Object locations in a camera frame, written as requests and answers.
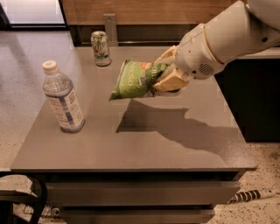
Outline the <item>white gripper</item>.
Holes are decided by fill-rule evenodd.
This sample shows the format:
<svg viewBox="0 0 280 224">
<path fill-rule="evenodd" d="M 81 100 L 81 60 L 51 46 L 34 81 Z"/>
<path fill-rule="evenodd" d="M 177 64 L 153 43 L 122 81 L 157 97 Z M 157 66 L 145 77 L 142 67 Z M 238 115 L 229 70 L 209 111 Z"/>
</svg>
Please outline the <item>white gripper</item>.
<svg viewBox="0 0 280 224">
<path fill-rule="evenodd" d="M 160 92 L 184 88 L 193 77 L 204 80 L 221 72 L 225 67 L 209 48 L 204 24 L 189 31 L 178 46 L 171 46 L 155 63 L 169 65 L 152 84 Z"/>
</svg>

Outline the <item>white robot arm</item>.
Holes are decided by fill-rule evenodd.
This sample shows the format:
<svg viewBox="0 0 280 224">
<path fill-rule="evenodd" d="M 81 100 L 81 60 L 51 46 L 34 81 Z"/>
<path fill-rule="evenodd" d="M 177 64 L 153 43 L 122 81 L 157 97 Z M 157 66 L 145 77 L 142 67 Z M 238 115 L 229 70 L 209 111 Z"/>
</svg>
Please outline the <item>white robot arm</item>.
<svg viewBox="0 0 280 224">
<path fill-rule="evenodd" d="M 153 87 L 161 92 L 181 89 L 192 79 L 207 79 L 229 62 L 279 42 L 280 0 L 237 1 L 157 59 L 168 67 Z"/>
</svg>

